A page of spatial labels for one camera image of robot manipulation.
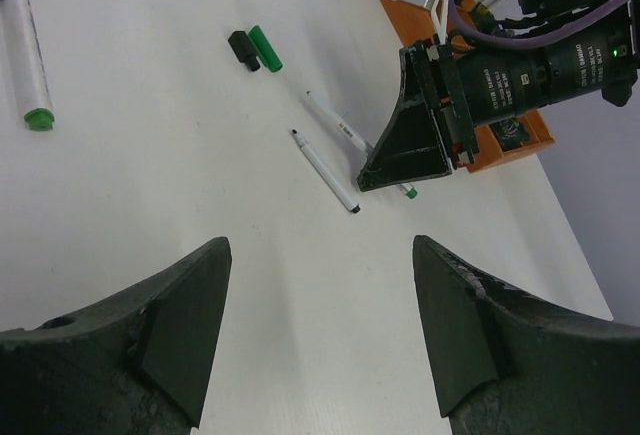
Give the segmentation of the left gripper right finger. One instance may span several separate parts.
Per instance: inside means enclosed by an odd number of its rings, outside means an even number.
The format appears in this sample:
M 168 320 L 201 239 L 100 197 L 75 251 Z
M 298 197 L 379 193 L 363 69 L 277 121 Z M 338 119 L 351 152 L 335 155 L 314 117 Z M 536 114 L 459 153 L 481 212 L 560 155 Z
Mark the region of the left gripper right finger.
M 440 414 L 456 434 L 635 434 L 639 331 L 538 298 L 430 237 L 413 242 Z

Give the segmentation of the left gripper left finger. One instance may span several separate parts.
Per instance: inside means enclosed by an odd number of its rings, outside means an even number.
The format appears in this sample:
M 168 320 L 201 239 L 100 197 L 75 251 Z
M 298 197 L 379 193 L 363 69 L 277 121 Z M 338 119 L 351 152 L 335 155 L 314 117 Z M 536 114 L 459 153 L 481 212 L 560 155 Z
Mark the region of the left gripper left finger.
M 232 253 L 214 238 L 36 329 L 1 334 L 4 434 L 188 434 L 201 424 Z

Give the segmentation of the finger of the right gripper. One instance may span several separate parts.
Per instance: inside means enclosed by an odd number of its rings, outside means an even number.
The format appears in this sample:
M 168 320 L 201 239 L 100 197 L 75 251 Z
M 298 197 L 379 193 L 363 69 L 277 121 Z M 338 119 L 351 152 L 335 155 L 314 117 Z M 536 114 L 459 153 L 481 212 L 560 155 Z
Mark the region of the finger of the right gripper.
M 436 120 L 439 98 L 426 51 L 423 47 L 406 47 L 399 56 L 398 100 L 357 176 L 363 192 L 443 178 L 453 172 Z

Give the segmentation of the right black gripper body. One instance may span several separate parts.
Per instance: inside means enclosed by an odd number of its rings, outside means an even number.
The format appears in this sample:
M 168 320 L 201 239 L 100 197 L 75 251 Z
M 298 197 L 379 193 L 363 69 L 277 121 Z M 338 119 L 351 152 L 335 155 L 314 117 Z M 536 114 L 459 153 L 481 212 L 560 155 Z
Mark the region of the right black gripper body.
M 445 153 L 456 168 L 468 167 L 479 145 L 453 47 L 431 40 L 425 40 L 423 46 L 431 76 L 427 93 L 435 101 L 433 111 Z

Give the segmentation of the black marker pen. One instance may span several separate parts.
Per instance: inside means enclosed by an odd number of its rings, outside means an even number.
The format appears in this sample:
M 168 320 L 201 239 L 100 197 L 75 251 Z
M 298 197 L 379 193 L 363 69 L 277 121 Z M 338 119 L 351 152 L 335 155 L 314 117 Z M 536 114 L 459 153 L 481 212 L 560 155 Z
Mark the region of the black marker pen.
M 355 198 L 350 194 L 346 187 L 338 180 L 323 158 L 317 153 L 317 151 L 309 144 L 306 138 L 296 129 L 291 130 L 291 134 L 309 163 L 314 170 L 331 189 L 333 194 L 338 198 L 344 208 L 352 214 L 360 212 L 361 207 Z

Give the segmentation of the green pen cap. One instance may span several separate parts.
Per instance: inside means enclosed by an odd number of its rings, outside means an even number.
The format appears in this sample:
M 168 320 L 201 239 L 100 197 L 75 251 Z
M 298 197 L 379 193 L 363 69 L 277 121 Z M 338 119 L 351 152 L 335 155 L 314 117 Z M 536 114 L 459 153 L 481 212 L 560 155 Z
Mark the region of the green pen cap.
M 259 25 L 253 26 L 248 32 L 248 36 L 263 65 L 272 73 L 280 71 L 283 68 L 283 63 L 262 28 Z

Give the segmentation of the black pen cap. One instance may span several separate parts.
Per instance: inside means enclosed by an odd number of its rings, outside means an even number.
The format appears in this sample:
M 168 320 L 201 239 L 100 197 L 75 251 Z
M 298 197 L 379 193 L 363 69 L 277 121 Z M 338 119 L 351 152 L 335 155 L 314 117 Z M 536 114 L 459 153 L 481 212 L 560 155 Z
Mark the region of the black pen cap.
M 250 72 L 255 72 L 260 69 L 261 65 L 258 60 L 258 52 L 245 31 L 234 31 L 229 36 L 228 43 L 238 61 L 244 64 Z

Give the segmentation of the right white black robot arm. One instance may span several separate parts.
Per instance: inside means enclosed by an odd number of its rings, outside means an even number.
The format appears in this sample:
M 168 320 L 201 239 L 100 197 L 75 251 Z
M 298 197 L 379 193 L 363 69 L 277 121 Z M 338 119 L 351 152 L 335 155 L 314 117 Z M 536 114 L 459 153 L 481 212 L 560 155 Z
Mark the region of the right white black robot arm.
M 364 192 L 472 164 L 482 126 L 596 91 L 622 107 L 638 79 L 639 0 L 518 0 L 518 20 L 463 0 L 389 1 L 431 26 L 399 53 L 398 100 L 358 175 Z

